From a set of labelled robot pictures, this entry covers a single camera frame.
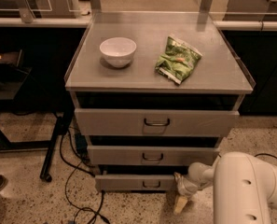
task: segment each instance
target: bottom drawer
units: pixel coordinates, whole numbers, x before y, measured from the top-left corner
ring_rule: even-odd
[[[98,191],[168,191],[176,190],[174,172],[187,174],[187,167],[100,166],[95,176]]]

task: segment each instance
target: floor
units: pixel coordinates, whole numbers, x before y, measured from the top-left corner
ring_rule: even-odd
[[[103,0],[104,10],[198,10],[201,0]],[[228,0],[214,0],[216,11],[224,10]],[[34,113],[16,116],[0,113],[0,129],[11,141],[49,139],[55,118],[52,114]],[[72,143],[77,132],[76,123],[70,127]],[[88,211],[77,213],[66,198],[78,207],[97,210],[102,194],[94,187],[94,179],[75,170],[62,161],[61,138],[58,139],[53,157],[50,183],[40,180],[39,175],[46,150],[0,153],[0,174],[7,178],[0,191],[1,224],[67,224],[89,223],[93,216]],[[221,155],[241,151],[255,155],[267,152],[277,156],[277,117],[239,117],[235,127],[221,143]],[[69,136],[62,140],[63,156],[73,165],[79,159],[73,153]],[[262,157],[274,165],[277,160]],[[107,192],[101,214],[111,224],[213,224],[213,189],[208,188],[193,196],[180,215],[173,214],[175,192],[130,193]],[[277,224],[277,211],[270,210],[272,224]],[[97,224],[104,223],[99,217]]]

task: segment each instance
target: drawer handle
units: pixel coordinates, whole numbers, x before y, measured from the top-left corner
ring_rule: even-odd
[[[161,161],[161,160],[163,160],[164,155],[161,153],[161,154],[160,154],[160,157],[158,157],[158,158],[148,158],[148,157],[145,156],[145,153],[143,153],[143,154],[142,154],[142,158],[143,158],[145,161]]]
[[[147,119],[145,119],[145,125],[146,126],[157,126],[157,127],[168,126],[168,125],[170,125],[170,120],[167,119],[166,123],[150,123],[150,122],[147,122]]]
[[[144,188],[146,189],[158,189],[160,187],[160,181],[156,186],[152,186],[152,185],[146,185],[145,181],[142,182],[142,185],[144,186]]]

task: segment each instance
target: gray tabletop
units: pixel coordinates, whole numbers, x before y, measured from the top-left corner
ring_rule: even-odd
[[[202,53],[181,85],[155,71],[167,37],[174,34]],[[128,66],[116,69],[101,57],[100,44],[111,37],[134,40],[137,51]],[[252,87],[213,22],[199,13],[109,12],[96,14],[66,82],[69,91],[142,91],[250,93]]]

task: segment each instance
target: green chip bag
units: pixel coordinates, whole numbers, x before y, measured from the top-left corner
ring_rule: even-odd
[[[187,42],[169,35],[165,53],[159,56],[155,69],[180,85],[192,74],[201,57],[201,53]]]

